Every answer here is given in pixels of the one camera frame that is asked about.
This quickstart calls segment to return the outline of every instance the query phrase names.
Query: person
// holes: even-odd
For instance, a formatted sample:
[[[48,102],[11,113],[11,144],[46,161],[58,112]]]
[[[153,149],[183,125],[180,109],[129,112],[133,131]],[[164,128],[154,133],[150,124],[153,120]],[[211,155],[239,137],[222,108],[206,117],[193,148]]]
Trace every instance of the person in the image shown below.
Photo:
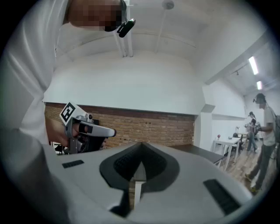
[[[249,143],[248,143],[247,151],[251,150],[251,145],[253,144],[254,152],[257,153],[258,147],[255,142],[256,117],[252,111],[249,113],[249,116],[252,118],[252,120],[250,123],[250,132],[248,133],[249,134]]]
[[[64,126],[45,117],[42,102],[55,65],[60,27],[115,30],[122,22],[123,0],[41,0],[23,17],[0,60],[0,100],[3,129],[17,129],[42,144],[68,146]],[[78,134],[78,124],[73,135]]]
[[[266,102],[266,97],[264,94],[259,93],[257,94],[256,98],[254,99],[256,104],[259,104],[259,108],[264,110],[264,125],[260,127],[257,131],[261,131],[264,133],[263,137],[263,144],[261,153],[259,155],[257,164],[253,168],[253,170],[249,174],[245,174],[245,177],[250,182],[252,179],[258,174],[260,171],[259,177],[256,181],[254,187],[250,189],[253,194],[256,194],[262,187],[263,180],[266,176],[266,171],[268,168],[268,164],[271,158],[271,154],[275,149],[276,140],[275,140],[275,129],[276,129],[276,118],[275,113],[271,107],[268,106]]]

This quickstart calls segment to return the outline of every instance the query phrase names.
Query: ceiling light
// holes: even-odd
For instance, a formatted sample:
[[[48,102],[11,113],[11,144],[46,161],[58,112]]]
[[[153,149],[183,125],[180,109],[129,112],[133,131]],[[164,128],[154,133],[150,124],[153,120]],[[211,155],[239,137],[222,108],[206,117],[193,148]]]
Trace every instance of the ceiling light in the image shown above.
[[[258,90],[261,90],[263,88],[263,84],[261,81],[257,82],[257,87],[258,87]]]
[[[258,68],[257,68],[257,64],[255,62],[255,58],[252,56],[249,58],[249,62],[251,64],[251,67],[253,69],[253,73],[254,75],[256,75],[257,73],[259,73]]]

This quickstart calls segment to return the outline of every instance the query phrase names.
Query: white shirt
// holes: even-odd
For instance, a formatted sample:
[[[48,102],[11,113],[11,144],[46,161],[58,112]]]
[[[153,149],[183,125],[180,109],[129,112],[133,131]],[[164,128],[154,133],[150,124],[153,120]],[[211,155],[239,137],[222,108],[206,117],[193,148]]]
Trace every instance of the white shirt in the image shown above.
[[[18,24],[0,61],[1,128],[20,129],[48,143],[44,92],[68,0],[38,1]]]
[[[276,130],[276,121],[275,113],[271,107],[266,106],[264,109],[264,126],[267,126],[267,123],[273,123],[273,130],[271,132],[262,132],[263,144],[266,146],[272,146],[275,142],[274,132]]]

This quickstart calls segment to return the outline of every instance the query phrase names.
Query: brick wall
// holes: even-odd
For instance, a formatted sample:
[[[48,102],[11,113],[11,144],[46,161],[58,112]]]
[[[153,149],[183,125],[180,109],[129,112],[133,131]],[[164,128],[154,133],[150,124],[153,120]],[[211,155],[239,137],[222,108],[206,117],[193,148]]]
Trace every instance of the brick wall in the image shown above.
[[[61,121],[59,113],[65,104],[47,103],[45,115]],[[100,125],[114,128],[117,135],[107,140],[107,147],[128,142],[154,142],[161,145],[193,144],[194,116],[162,112],[80,106],[98,119]]]

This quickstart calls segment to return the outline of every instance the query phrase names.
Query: jeans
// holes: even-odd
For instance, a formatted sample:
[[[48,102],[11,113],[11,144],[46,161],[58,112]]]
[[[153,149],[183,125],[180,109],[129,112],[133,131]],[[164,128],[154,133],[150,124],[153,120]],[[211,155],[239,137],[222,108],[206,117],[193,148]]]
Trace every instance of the jeans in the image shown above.
[[[274,149],[275,149],[275,145],[272,146],[262,145],[262,151],[259,155],[257,164],[249,174],[249,178],[253,179],[260,170],[259,177],[255,183],[256,189],[260,189],[262,187],[263,180],[266,176],[266,171],[270,161],[270,157]]]
[[[253,144],[254,151],[255,151],[258,147],[256,145],[255,136],[254,136],[253,132],[250,132],[250,135],[249,135],[249,143],[248,143],[248,148],[247,148],[248,151],[251,150],[251,144]]]

